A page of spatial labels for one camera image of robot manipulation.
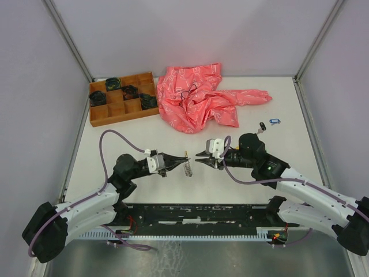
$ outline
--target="pink plastic bag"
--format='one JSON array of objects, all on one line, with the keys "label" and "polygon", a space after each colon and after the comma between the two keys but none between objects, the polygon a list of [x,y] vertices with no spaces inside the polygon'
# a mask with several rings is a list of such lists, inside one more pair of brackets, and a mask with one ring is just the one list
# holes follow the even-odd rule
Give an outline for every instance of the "pink plastic bag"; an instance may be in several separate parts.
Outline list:
[{"label": "pink plastic bag", "polygon": [[258,89],[216,91],[222,80],[220,71],[220,63],[194,68],[169,66],[157,84],[162,119],[187,134],[201,131],[213,118],[219,124],[239,127],[236,105],[259,105],[272,99]]}]

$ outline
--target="wooden box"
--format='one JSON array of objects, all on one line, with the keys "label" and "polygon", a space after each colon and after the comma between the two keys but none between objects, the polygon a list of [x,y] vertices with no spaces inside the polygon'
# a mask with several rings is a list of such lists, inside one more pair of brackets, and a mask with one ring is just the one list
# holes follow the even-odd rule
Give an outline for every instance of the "wooden box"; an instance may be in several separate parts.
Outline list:
[{"label": "wooden box", "polygon": [[[120,77],[120,80],[122,86],[133,85],[138,88],[138,93],[156,96],[156,88],[151,72]],[[95,91],[106,93],[107,104],[90,107],[90,123],[93,127],[159,114],[159,108],[142,110],[140,98],[124,100],[121,89],[107,91],[105,81],[90,83],[89,93]]]}]

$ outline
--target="white wall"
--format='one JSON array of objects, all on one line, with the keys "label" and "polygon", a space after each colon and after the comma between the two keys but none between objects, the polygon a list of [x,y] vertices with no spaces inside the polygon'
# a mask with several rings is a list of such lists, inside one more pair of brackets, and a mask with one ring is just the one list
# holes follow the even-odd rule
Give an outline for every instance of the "white wall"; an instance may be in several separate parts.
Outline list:
[{"label": "white wall", "polygon": [[336,0],[54,0],[94,77],[222,62],[294,76]]},{"label": "white wall", "polygon": [[0,276],[21,277],[21,233],[58,197],[88,86],[41,0],[2,1],[0,38]]},{"label": "white wall", "polygon": [[369,196],[369,1],[347,1],[303,78],[338,191]]}]

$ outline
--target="blue clip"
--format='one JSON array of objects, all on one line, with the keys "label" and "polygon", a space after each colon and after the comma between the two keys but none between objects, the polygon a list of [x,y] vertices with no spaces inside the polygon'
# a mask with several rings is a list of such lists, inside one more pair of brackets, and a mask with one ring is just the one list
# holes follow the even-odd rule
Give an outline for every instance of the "blue clip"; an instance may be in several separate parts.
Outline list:
[{"label": "blue clip", "polygon": [[281,123],[281,121],[278,118],[273,118],[273,119],[269,120],[269,122],[272,125]]}]

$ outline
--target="tabletop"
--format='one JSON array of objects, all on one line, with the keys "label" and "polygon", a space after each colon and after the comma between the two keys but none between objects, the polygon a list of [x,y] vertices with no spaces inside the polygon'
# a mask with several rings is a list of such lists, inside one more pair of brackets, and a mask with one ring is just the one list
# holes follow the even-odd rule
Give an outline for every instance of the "tabletop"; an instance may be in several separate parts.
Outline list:
[{"label": "tabletop", "polygon": [[[137,189],[128,197],[127,203],[186,203],[186,204],[265,204],[274,195],[302,202],[286,193],[263,185],[239,185],[223,170],[215,170],[195,163],[195,154],[205,149],[208,139],[232,136],[231,146],[236,147],[244,133],[255,133],[264,122],[266,131],[259,139],[273,156],[284,160],[305,177],[322,184],[312,150],[298,97],[290,77],[225,77],[218,89],[262,89],[273,97],[259,106],[237,107],[239,128],[208,122],[204,130],[196,134],[176,131],[159,115],[92,127],[87,120],[78,148],[73,171],[67,186],[66,201],[71,201],[95,190],[104,182],[99,156],[99,138],[103,131],[113,129],[127,137],[138,148],[158,149],[175,156],[191,158],[192,177],[186,177],[183,166],[168,173],[168,177],[151,175],[135,179]],[[278,118],[281,123],[271,126],[269,120]],[[137,160],[145,158],[115,134],[108,133],[103,139],[103,154],[108,175],[121,154],[131,154]],[[251,169],[230,168],[242,181],[253,181]]]}]

